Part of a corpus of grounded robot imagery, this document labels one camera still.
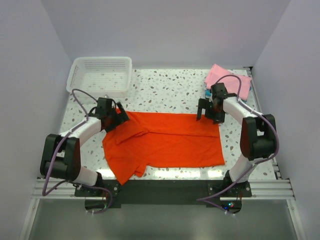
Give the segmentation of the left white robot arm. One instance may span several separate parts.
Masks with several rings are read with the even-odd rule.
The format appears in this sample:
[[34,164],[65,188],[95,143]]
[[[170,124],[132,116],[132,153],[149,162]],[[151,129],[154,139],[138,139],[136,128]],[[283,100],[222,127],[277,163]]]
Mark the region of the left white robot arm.
[[112,98],[100,97],[96,106],[76,126],[59,134],[49,134],[44,142],[40,173],[45,177],[42,196],[47,196],[63,183],[82,186],[92,196],[105,192],[102,176],[81,164],[81,147],[91,137],[109,133],[127,122],[123,105]]

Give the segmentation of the orange t-shirt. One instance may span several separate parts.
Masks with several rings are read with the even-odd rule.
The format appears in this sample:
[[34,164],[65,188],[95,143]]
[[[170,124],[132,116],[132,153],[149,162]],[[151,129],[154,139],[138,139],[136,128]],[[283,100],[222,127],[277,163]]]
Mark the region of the orange t-shirt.
[[121,185],[146,167],[205,168],[225,164],[218,124],[196,114],[127,112],[129,120],[102,140],[110,170]]

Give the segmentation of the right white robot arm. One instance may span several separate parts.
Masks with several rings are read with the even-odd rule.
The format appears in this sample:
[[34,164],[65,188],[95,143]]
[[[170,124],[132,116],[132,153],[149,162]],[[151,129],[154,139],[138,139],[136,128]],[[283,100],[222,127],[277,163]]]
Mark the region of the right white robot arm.
[[223,83],[210,87],[210,99],[199,99],[196,120],[204,117],[215,124],[222,124],[225,115],[231,115],[241,124],[240,151],[235,165],[227,171],[223,179],[223,187],[212,196],[201,201],[218,197],[222,194],[233,197],[240,190],[240,184],[248,181],[257,165],[274,158],[279,151],[280,143],[276,130],[275,117],[272,114],[263,115],[245,104],[237,94],[228,93]]

